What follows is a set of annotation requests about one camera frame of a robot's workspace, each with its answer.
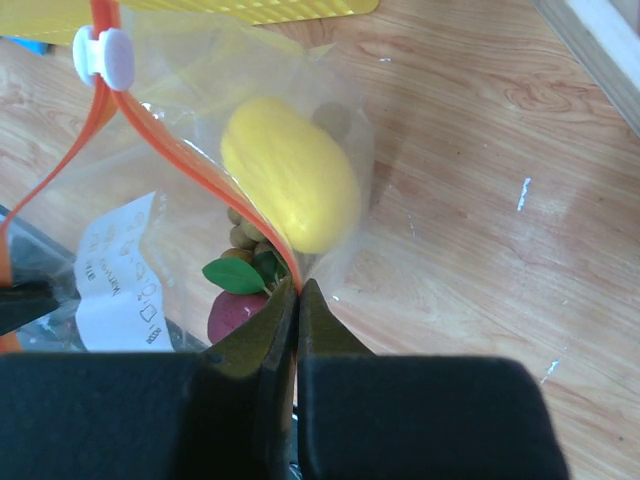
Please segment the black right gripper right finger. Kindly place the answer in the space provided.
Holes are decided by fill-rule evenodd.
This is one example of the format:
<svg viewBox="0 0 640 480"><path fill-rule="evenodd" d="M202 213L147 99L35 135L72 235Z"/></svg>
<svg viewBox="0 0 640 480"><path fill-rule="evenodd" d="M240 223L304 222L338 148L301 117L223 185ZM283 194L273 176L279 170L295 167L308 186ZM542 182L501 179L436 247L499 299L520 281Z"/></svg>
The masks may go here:
<svg viewBox="0 0 640 480"><path fill-rule="evenodd" d="M307 479L564 479L537 381L493 356L377 355L315 281L299 304L298 454Z"/></svg>

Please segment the dark red fruit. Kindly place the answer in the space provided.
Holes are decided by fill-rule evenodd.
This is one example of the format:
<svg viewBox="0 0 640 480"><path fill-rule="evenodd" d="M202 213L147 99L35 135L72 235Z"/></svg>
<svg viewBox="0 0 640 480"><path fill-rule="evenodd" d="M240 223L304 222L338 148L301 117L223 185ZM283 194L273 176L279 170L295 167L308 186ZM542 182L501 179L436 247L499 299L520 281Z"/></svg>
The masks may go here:
<svg viewBox="0 0 640 480"><path fill-rule="evenodd" d="M216 344L259 312L269 299L266 293L237 295L221 292L211 307L207 322L208 339Z"/></svg>

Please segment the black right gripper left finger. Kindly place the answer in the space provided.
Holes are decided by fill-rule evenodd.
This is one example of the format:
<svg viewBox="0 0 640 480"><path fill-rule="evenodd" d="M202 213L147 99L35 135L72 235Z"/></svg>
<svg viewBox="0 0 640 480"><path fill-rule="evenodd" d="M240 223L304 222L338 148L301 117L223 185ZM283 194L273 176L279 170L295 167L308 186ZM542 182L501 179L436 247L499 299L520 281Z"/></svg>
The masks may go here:
<svg viewBox="0 0 640 480"><path fill-rule="evenodd" d="M5 479L285 479L298 293L187 353L5 353Z"/></svg>

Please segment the yellow mango fruit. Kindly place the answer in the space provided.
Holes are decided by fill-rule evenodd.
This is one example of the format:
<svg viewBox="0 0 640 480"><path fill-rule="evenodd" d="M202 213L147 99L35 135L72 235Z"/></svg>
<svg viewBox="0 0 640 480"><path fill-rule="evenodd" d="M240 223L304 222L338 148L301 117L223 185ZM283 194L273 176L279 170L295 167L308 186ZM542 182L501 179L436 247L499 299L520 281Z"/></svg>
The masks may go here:
<svg viewBox="0 0 640 480"><path fill-rule="evenodd" d="M324 254L358 223L361 189L351 161L286 103L257 97L241 104L220 150L227 172L292 249Z"/></svg>

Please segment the clear zip top bag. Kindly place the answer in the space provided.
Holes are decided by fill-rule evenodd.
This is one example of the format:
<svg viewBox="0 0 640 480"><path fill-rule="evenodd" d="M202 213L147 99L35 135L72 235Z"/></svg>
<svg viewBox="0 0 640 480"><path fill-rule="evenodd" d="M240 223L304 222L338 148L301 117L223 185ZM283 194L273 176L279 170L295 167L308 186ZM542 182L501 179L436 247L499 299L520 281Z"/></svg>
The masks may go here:
<svg viewBox="0 0 640 480"><path fill-rule="evenodd" d="M373 132L361 97L329 47L306 49L281 35L218 15L135 11L94 1L92 20L73 41L73 63L92 96L68 152L2 215L1 286L12 278L10 220L48 219L116 208L154 192L191 265L187 304L205 318L223 292L202 267L230 247L227 208L275 246L295 288L309 279L338 283L369 206ZM361 189L352 233L324 254L302 254L257 210L224 167L220 143L233 112L257 97L276 98L324 130L344 150Z"/></svg>

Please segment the bunch of brown longans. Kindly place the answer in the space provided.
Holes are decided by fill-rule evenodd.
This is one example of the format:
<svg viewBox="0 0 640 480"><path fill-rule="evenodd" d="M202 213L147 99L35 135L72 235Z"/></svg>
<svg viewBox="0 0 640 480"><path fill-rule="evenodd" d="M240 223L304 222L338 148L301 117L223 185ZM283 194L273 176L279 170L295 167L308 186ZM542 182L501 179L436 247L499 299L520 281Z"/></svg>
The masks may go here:
<svg viewBox="0 0 640 480"><path fill-rule="evenodd" d="M275 246L238 211L228 207L230 247L202 267L206 280L236 295L270 296L291 272Z"/></svg>

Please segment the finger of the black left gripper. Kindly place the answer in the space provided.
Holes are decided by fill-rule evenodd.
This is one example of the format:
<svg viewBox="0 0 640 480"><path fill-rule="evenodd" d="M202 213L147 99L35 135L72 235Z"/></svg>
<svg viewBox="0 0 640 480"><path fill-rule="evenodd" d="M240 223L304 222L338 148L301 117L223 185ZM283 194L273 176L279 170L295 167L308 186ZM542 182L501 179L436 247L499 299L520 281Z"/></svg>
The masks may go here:
<svg viewBox="0 0 640 480"><path fill-rule="evenodd" d="M25 282L2 287L0 294L0 334L5 335L37 320L59 307L48 282Z"/></svg>

